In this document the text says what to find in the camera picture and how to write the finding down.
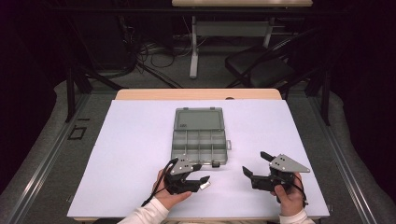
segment gray plastic organizer box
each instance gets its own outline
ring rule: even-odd
[[[171,159],[186,155],[192,164],[219,167],[227,163],[227,149],[221,108],[176,110]]]

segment white sleeve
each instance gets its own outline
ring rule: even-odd
[[[282,217],[279,215],[279,221],[281,224],[315,224],[311,218],[308,218],[304,209],[292,217]]]
[[[158,224],[168,216],[169,211],[155,197],[144,207],[136,208],[119,224]]]

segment white tabletop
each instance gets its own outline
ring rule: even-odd
[[[312,0],[172,0],[174,7],[311,7]]]
[[[302,174],[310,217],[327,217],[315,173],[285,101],[193,100],[113,101],[68,216],[126,217],[150,195],[157,173],[171,155],[176,108],[221,107],[233,148],[220,168],[204,166],[188,179],[210,175],[212,185],[175,206],[170,219],[277,218],[279,204],[267,191],[252,189],[243,175],[268,175],[260,151],[286,154],[311,169]]]

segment human hand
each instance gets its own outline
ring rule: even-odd
[[[302,178],[299,173],[294,173],[294,185],[303,188]],[[303,193],[294,186],[291,186],[288,192],[281,185],[275,186],[275,192],[272,195],[277,196],[280,200],[280,215],[284,217],[292,217],[303,210]]]
[[[155,186],[157,185],[158,181],[160,180],[160,176],[162,174],[163,170],[158,172],[157,176],[157,181],[153,185],[153,190],[155,189]],[[163,182],[163,179],[160,182],[160,185],[158,186],[158,189],[160,190],[158,193],[155,194],[155,197],[160,201],[160,203],[165,206],[166,209],[171,210],[175,204],[180,203],[184,200],[186,200],[188,197],[192,195],[191,191],[187,191],[184,193],[180,194],[170,194],[168,190],[165,188],[165,183]]]

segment silver gripper plate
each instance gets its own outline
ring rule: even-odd
[[[193,170],[193,167],[186,155],[179,155],[177,158],[178,161],[172,168],[171,175],[184,174]]]
[[[286,155],[279,154],[275,159],[270,162],[270,167],[282,171],[282,172],[290,172],[290,173],[309,173],[311,172],[308,168],[301,165],[299,162],[294,161]]]

